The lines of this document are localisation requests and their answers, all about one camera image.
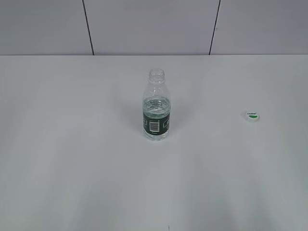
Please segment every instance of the bottle label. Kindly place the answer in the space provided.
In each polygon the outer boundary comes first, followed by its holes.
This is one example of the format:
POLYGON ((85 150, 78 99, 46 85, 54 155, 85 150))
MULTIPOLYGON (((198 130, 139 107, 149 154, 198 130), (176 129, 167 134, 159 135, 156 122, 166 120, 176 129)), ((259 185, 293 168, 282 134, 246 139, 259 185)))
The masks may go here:
POLYGON ((147 133, 151 135, 162 135, 169 129, 169 118, 170 113, 161 119, 152 119, 143 113, 143 128, 147 133))

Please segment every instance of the barcode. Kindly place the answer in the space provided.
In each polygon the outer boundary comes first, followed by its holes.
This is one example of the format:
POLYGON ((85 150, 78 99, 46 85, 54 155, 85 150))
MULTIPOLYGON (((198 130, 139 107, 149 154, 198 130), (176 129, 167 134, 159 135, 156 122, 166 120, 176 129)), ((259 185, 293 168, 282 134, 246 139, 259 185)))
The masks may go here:
POLYGON ((159 132, 159 122, 150 122, 150 131, 159 132))

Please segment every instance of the plastic water bottle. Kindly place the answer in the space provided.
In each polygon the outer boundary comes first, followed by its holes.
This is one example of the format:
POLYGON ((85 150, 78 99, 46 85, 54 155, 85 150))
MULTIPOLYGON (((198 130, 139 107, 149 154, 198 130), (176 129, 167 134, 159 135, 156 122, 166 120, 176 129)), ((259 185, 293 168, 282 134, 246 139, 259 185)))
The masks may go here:
POLYGON ((165 73, 150 71, 149 84, 143 94, 143 131, 153 141, 164 139, 169 132, 170 93, 165 85, 165 73))

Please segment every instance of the water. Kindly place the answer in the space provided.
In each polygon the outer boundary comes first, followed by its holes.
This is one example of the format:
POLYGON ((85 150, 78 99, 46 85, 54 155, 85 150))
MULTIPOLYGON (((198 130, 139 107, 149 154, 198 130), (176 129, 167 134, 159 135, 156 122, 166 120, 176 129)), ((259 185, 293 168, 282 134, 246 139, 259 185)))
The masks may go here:
MULTIPOLYGON (((162 119, 170 113, 170 100, 162 96, 153 96, 143 100, 143 113, 151 119, 162 119)), ((154 141, 165 138, 169 130, 162 135, 151 135, 143 130, 145 135, 154 141)))

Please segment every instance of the panel seam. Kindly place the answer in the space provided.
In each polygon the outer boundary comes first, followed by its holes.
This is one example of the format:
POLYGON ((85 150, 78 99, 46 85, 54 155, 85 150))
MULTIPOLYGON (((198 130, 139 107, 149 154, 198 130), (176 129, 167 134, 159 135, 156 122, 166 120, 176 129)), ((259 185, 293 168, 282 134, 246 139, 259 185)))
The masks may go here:
POLYGON ((213 40, 214 40, 214 35, 215 35, 215 30, 216 30, 216 24, 217 24, 217 19, 218 19, 218 13, 219 13, 219 9, 220 9, 220 2, 221 2, 221 0, 219 0, 219 2, 218 2, 218 8, 217 8, 217 14, 216 14, 216 19, 215 19, 215 24, 214 24, 214 30, 213 30, 212 40, 211 40, 211 46, 210 46, 210 51, 209 51, 208 55, 211 55, 211 51, 212 51, 213 40))
POLYGON ((90 45, 91 45, 92 55, 94 55, 93 43, 92 43, 92 38, 91 38, 91 33, 90 33, 90 27, 89 27, 89 22, 88 22, 88 16, 87 16, 87 11, 86 11, 86 5, 85 5, 84 0, 82 0, 82 5, 83 5, 83 10, 84 10, 84 13, 85 13, 85 17, 86 17, 86 22, 87 22, 87 28, 88 28, 88 34, 89 34, 89 39, 90 39, 90 45))

